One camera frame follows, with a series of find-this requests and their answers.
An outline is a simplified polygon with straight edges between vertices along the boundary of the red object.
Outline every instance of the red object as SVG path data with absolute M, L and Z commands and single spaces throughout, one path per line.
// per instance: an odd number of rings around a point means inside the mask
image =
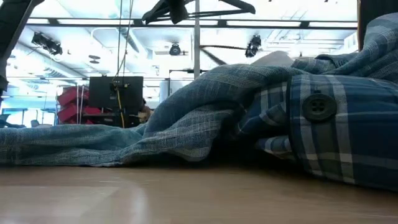
M 86 106 L 85 109 L 83 110 L 84 114 L 100 114 L 102 111 L 98 108 L 92 108 L 89 106 Z
M 58 102 L 61 106 L 66 106 L 71 102 L 76 102 L 77 97 L 81 97 L 81 88 L 79 88 L 79 95 L 77 96 L 76 94 L 76 87 L 70 87 L 60 96 L 58 96 Z M 88 95 L 88 89 L 85 88 L 85 92 L 83 93 L 83 99 L 88 100 Z
M 77 107 L 76 105 L 73 104 L 69 105 L 68 107 L 58 112 L 58 119 L 63 123 L 67 122 L 72 118 L 76 118 L 76 116 L 77 116 Z

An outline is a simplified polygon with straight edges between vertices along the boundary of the black monitor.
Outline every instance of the black monitor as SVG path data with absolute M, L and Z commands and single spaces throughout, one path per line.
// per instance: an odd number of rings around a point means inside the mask
M 122 108 L 137 113 L 143 106 L 143 77 L 91 77 L 88 104 L 95 108 L 119 108 L 113 83 L 119 87 Z

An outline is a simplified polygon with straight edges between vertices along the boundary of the plaid shirt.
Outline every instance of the plaid shirt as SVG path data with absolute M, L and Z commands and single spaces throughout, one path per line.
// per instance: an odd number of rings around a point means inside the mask
M 137 128 L 0 129 L 0 165 L 117 166 L 161 153 L 200 161 L 225 122 L 238 120 L 225 141 L 250 136 L 257 148 L 316 176 L 398 190 L 397 36 L 398 14 L 389 14 L 369 23 L 358 54 L 320 55 L 291 67 L 219 66 Z M 323 123 L 303 115 L 314 90 L 337 104 Z

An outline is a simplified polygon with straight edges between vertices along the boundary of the wooden floor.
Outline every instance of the wooden floor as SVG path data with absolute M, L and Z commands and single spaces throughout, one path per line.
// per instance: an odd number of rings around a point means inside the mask
M 269 170 L 0 168 L 0 223 L 398 223 L 398 194 Z

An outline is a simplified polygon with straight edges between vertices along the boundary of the black button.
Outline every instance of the black button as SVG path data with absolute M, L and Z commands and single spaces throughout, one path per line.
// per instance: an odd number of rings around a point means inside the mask
M 316 93 L 303 102 L 304 118 L 314 122 L 327 121 L 337 113 L 336 101 L 325 94 Z

